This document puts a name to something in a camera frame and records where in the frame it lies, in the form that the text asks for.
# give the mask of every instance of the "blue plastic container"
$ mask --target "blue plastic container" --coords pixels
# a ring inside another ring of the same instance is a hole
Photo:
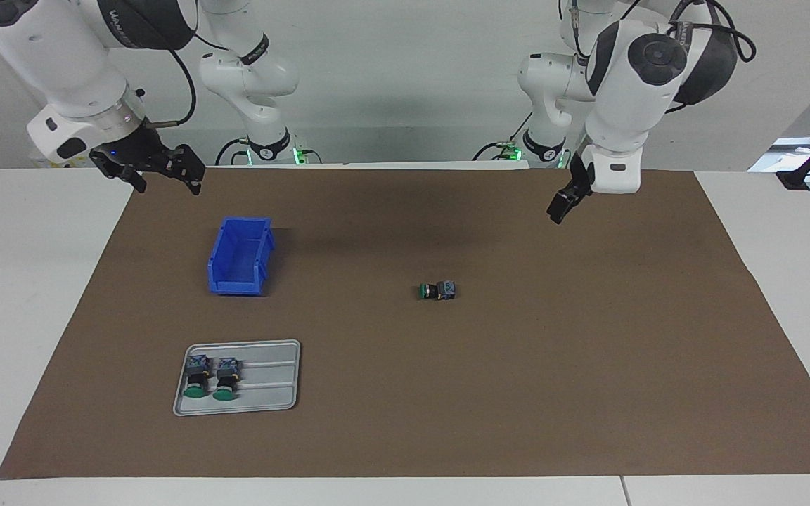
[[[213,294],[260,295],[273,249],[270,218],[224,218],[208,260]]]

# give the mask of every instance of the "brown mat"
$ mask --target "brown mat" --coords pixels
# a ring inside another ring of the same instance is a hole
[[[810,473],[810,379],[695,177],[558,227],[566,176],[149,176],[0,477]],[[208,292],[225,215],[274,218],[266,298]],[[295,408],[171,413],[187,346],[261,339],[302,343]]]

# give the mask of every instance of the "white table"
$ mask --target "white table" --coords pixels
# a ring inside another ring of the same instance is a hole
[[[698,178],[810,374],[810,195],[772,175]],[[129,186],[95,169],[0,170],[0,464],[128,198]],[[0,481],[0,504],[192,504],[221,493],[256,504],[623,506],[624,492],[633,506],[810,504],[810,476],[26,480]]]

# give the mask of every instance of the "white robot link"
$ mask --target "white robot link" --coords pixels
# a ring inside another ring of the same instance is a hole
[[[221,44],[209,43],[215,51],[202,58],[202,80],[239,112],[258,156],[293,160],[273,97],[296,89],[297,70],[268,51],[250,1],[200,5]],[[104,176],[119,177],[141,193],[141,173],[155,172],[181,180],[198,195],[205,164],[189,146],[164,147],[157,132],[193,115],[195,87],[176,50],[197,36],[197,23],[189,26],[178,0],[0,0],[0,54],[47,100],[27,125],[36,147],[55,163],[89,150]],[[192,96],[183,119],[148,121],[144,92],[132,90],[108,60],[108,49],[119,47],[170,51]]]
[[[570,162],[572,180],[548,209],[556,223],[594,192],[639,190],[643,144],[671,103],[679,109],[713,96],[730,80],[737,57],[755,56],[752,40],[716,0],[633,2],[630,9],[662,14],[667,21],[660,23],[613,22],[616,0],[563,1],[570,16],[560,36],[576,54],[532,54],[518,76],[533,105],[524,145],[543,162],[565,147],[572,118],[562,100],[595,102]]]

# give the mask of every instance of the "gray tray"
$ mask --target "gray tray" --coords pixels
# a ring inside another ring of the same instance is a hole
[[[247,411],[288,410],[295,406],[299,386],[299,342],[241,342],[194,344],[186,349],[180,367],[174,398],[177,416],[246,413]],[[212,359],[212,377],[208,380],[208,395],[202,399],[184,397],[186,386],[183,370],[190,355],[207,355]],[[218,401],[212,393],[218,384],[213,366],[219,358],[232,356],[241,364],[236,399]]]

